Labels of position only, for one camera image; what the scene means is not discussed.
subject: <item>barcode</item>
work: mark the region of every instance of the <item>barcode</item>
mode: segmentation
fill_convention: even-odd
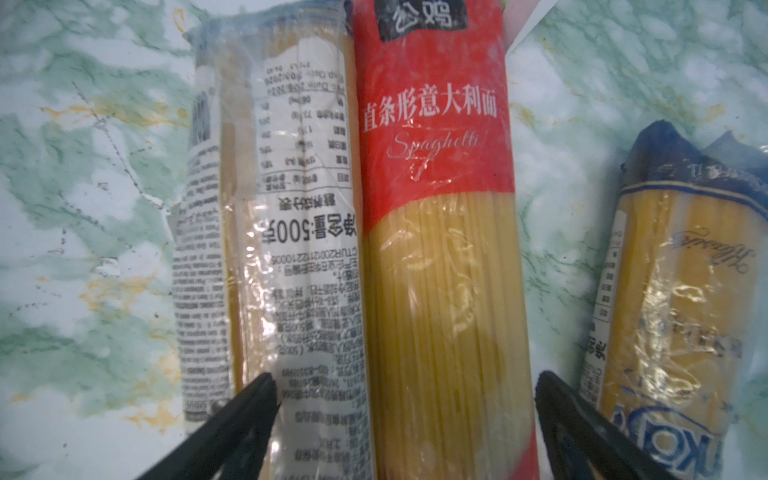
[[[192,128],[190,129],[190,146],[210,139],[210,100],[207,92],[200,92],[194,100],[192,109]]]

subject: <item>transparent plastic wrapper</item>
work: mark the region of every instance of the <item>transparent plastic wrapper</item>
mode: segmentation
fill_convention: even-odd
[[[581,395],[679,478],[719,478],[766,233],[768,154],[658,121],[624,165]]]
[[[262,478],[373,471],[348,5],[214,20],[196,52],[174,302],[194,430],[262,372],[278,412]]]
[[[381,478],[538,478],[498,0],[356,2]]]

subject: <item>plastic packaging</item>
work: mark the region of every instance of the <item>plastic packaging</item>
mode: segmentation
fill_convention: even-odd
[[[538,478],[498,0],[354,9],[381,478]]]
[[[646,128],[598,286],[581,395],[679,478],[718,478],[768,233],[768,155]]]
[[[261,372],[280,410],[262,478],[374,476],[347,7],[203,24],[174,301],[189,429]]]

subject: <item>nutrition facts table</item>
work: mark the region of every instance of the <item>nutrition facts table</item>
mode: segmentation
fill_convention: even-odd
[[[372,478],[343,53],[302,38],[255,69],[262,288],[283,451],[276,478]]]
[[[611,241],[605,254],[603,272],[600,275],[597,298],[594,301],[592,331],[589,336],[587,357],[584,360],[584,373],[581,376],[581,388],[579,390],[582,398],[593,406],[598,405],[603,389],[608,339],[611,335],[611,319],[626,226],[627,214],[620,210],[617,211],[611,231]]]

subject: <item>marble surface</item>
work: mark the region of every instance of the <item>marble surface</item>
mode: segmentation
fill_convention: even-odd
[[[0,478],[128,480],[183,438],[165,222],[181,35],[277,2],[0,2]],[[508,72],[533,370],[575,384],[637,133],[666,118],[701,146],[768,144],[768,3],[560,0]],[[760,320],[728,478],[768,478]]]

